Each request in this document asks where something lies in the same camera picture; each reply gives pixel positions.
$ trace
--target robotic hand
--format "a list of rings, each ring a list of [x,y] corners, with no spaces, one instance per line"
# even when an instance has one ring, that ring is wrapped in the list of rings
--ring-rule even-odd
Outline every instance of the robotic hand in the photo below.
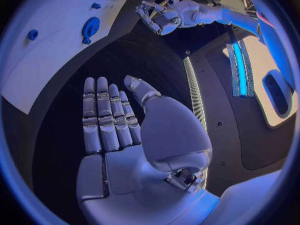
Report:
[[[159,16],[151,19],[149,10],[154,10]],[[176,28],[190,28],[198,24],[211,24],[214,21],[231,24],[223,19],[223,13],[227,10],[222,6],[211,7],[192,0],[166,0],[166,6],[142,1],[141,5],[136,7],[142,21],[159,35],[169,34]]]
[[[88,155],[76,185],[84,215],[92,224],[169,224],[192,205],[206,211],[193,217],[202,221],[218,201],[201,190],[203,178],[197,176],[211,160],[208,135],[180,102],[132,76],[124,84],[144,109],[141,127],[125,92],[108,87],[105,77],[97,85],[91,77],[85,80]]]

